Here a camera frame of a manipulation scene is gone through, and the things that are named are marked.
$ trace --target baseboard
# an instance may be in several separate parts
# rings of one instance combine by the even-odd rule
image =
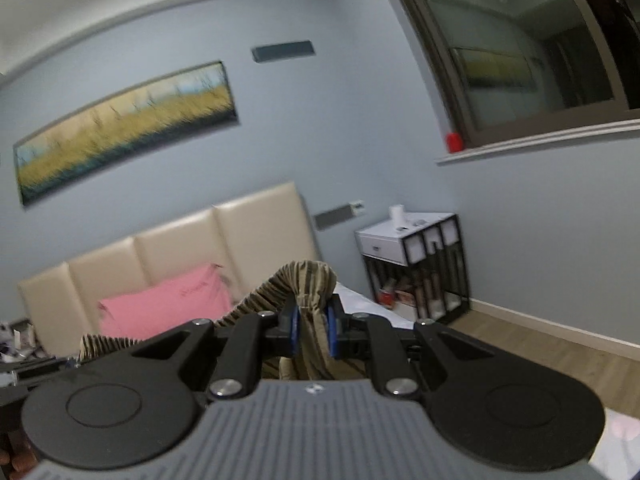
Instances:
[[[634,361],[640,361],[640,345],[629,343],[613,337],[587,332],[572,326],[562,325],[541,319],[535,316],[529,316],[521,312],[516,312],[503,306],[497,306],[485,301],[471,300],[471,309],[497,317],[503,321],[509,321],[516,325],[524,326],[533,330],[538,330],[545,334],[553,335],[573,343],[588,346],[596,350],[609,352],[610,354],[627,357]]]

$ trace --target wheat field painting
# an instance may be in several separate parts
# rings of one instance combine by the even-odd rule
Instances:
[[[123,158],[237,119],[221,62],[109,96],[14,146],[22,204]]]

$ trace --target striped cloth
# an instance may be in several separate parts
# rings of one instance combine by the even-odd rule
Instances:
[[[270,359],[262,364],[264,378],[281,380],[361,379],[364,364],[358,360],[338,361],[329,354],[324,308],[331,298],[336,275],[326,263],[309,260],[291,262],[281,267],[266,282],[250,292],[216,326],[233,326],[245,314],[271,310],[280,312],[289,294],[300,308],[298,354],[293,358]],[[82,338],[80,362],[126,348],[134,340],[86,335]]]

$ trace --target white bedsheet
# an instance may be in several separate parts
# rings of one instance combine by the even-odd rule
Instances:
[[[410,330],[414,327],[413,321],[408,321],[404,317],[398,316],[398,314],[395,314],[391,310],[368,300],[362,294],[358,294],[341,283],[338,283],[335,286],[334,292],[340,296],[342,308],[347,314],[354,314],[355,312],[369,312],[370,314],[377,314],[378,316],[386,317],[396,328],[407,328]]]
[[[640,478],[640,420],[606,409],[607,423],[591,465],[610,480]]]

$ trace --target pink pillow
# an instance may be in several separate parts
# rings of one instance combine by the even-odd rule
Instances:
[[[102,300],[100,332],[148,339],[191,319],[223,317],[233,305],[216,267],[207,264],[143,292]]]

